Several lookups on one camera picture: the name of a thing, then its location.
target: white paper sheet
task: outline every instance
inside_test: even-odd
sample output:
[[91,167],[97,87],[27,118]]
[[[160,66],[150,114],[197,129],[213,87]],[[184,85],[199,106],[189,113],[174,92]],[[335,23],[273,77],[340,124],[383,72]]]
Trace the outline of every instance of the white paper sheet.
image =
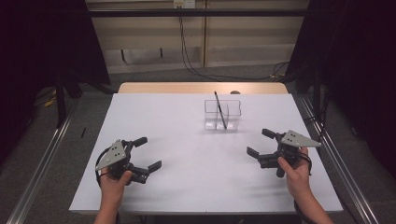
[[[242,116],[236,132],[205,130],[205,100],[213,94],[115,94],[104,125],[70,210],[96,213],[100,189],[94,175],[99,154],[117,139],[148,142],[132,150],[131,162],[147,168],[163,167],[146,184],[126,187],[121,211],[152,215],[293,213],[285,177],[276,169],[261,169],[247,154],[276,151],[276,140],[262,135],[294,130],[309,136],[289,94],[219,95],[240,100]],[[311,188],[326,211],[342,211],[318,153],[313,162]]]

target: transparent divider box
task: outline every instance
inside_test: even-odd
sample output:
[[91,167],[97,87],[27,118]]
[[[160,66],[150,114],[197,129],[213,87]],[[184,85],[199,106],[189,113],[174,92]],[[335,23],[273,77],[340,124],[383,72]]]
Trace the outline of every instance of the transparent divider box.
[[241,102],[238,100],[205,101],[205,129],[237,130],[241,119]]

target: dark background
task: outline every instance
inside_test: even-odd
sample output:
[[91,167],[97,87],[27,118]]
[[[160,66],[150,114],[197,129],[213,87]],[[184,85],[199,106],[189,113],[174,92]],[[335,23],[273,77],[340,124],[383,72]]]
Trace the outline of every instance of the dark background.
[[1,163],[29,124],[36,94],[55,86],[56,77],[72,84],[68,89],[82,77],[96,83],[109,79],[91,18],[66,13],[87,11],[84,0],[0,4]]
[[317,80],[374,156],[396,177],[396,6],[391,1],[311,1],[332,15],[306,17],[287,75],[306,92]]

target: metal frame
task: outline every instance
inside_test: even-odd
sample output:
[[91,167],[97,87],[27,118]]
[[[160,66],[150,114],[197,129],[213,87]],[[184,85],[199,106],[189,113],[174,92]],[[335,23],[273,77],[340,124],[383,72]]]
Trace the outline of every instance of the metal frame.
[[9,216],[7,224],[15,224],[15,223],[19,224],[19,223],[23,223],[23,221],[25,220],[30,210],[30,207],[33,204],[33,201],[35,200],[35,196],[37,195],[38,191],[40,190],[41,184],[44,181],[44,178],[50,167],[50,163],[52,162],[52,159],[54,158],[64,138],[64,134],[67,131],[71,117],[74,114],[77,105],[78,105],[78,100],[76,100],[72,104],[70,113],[66,118],[65,122],[63,123],[63,125],[55,130],[55,133],[52,136],[52,139],[43,157],[41,158],[40,163],[35,169],[35,173],[33,174],[25,191],[23,192],[22,196],[15,205],[11,215]]
[[[314,108],[309,99],[306,96],[301,96],[299,98],[308,116],[314,117]],[[321,143],[328,152],[332,160],[332,164],[334,164],[337,173],[340,175],[344,185],[346,186],[346,190],[348,191],[349,196],[361,214],[361,218],[363,219],[364,223],[378,223],[373,209],[371,208],[355,179],[352,177],[352,174],[347,169],[346,164],[341,158],[341,155],[338,153],[337,147],[333,143],[329,134],[326,132],[326,130],[322,131],[322,124],[316,120],[314,121],[314,127],[318,134],[322,132]]]
[[94,9],[88,12],[69,11],[70,14],[86,14],[90,17],[304,17],[323,15],[330,11],[307,9]]

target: cable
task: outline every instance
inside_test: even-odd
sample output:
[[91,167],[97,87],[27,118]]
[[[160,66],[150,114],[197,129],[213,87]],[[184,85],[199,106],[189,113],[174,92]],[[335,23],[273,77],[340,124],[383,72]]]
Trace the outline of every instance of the cable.
[[[277,63],[277,64],[274,66],[274,73],[273,73],[272,75],[269,75],[269,76],[266,76],[266,77],[230,77],[230,76],[223,76],[223,75],[203,75],[203,74],[200,74],[200,73],[199,73],[198,71],[196,71],[196,70],[194,69],[194,67],[191,65],[190,58],[189,58],[189,54],[187,53],[186,41],[185,41],[185,38],[184,38],[184,26],[183,26],[183,18],[182,18],[182,17],[179,17],[179,25],[180,25],[180,38],[181,38],[181,54],[182,54],[182,58],[183,58],[183,63],[184,63],[184,66],[186,67],[186,69],[187,69],[190,73],[192,73],[192,74],[194,74],[194,75],[196,75],[196,76],[199,76],[199,77],[206,77],[206,78],[209,78],[209,79],[214,80],[214,81],[217,81],[217,82],[221,82],[221,81],[218,80],[218,79],[215,79],[215,78],[213,78],[213,77],[226,77],[226,78],[235,78],[235,79],[242,79],[242,80],[254,80],[254,81],[258,81],[258,80],[265,80],[265,79],[267,79],[267,78],[271,78],[271,77],[275,76],[276,73],[277,73],[285,64],[289,63],[289,62]],[[187,59],[187,62],[188,62],[188,64],[189,64],[190,67],[187,66],[187,63],[186,63],[184,54],[186,54],[186,59]]]
[[308,162],[308,172],[309,172],[309,175],[311,175],[311,169],[312,169],[312,161],[311,161],[311,158],[309,158],[308,155],[306,155],[306,154],[304,154],[304,153],[302,153],[302,152],[298,152],[298,153],[297,153],[297,157],[298,157],[299,159],[301,159],[301,160],[304,160],[304,161],[307,161],[307,162]]
[[329,106],[329,102],[330,102],[330,94],[329,92],[325,91],[324,93],[324,98],[323,98],[323,106],[320,109],[320,116],[321,116],[321,127],[320,127],[320,133],[319,133],[319,137],[318,137],[318,141],[320,141],[320,139],[323,136],[323,133],[325,131],[325,127],[326,127],[326,117],[327,117],[327,107]]
[[[102,159],[102,157],[110,150],[110,147],[106,148],[98,157],[96,160],[95,167],[99,164],[99,161]],[[95,175],[96,175],[96,181],[98,182],[98,185],[100,187],[100,175],[99,172],[95,169]]]

